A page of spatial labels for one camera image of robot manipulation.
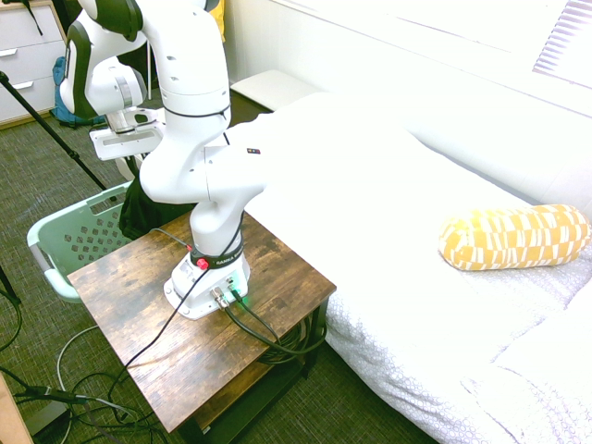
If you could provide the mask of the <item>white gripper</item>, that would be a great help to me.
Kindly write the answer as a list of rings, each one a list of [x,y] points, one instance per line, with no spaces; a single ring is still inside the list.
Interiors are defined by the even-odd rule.
[[[136,179],[140,176],[142,161],[134,155],[150,153],[163,138],[159,128],[150,126],[138,127],[125,133],[115,133],[111,129],[95,129],[91,130],[89,135],[96,155],[102,161],[133,156],[131,172]]]

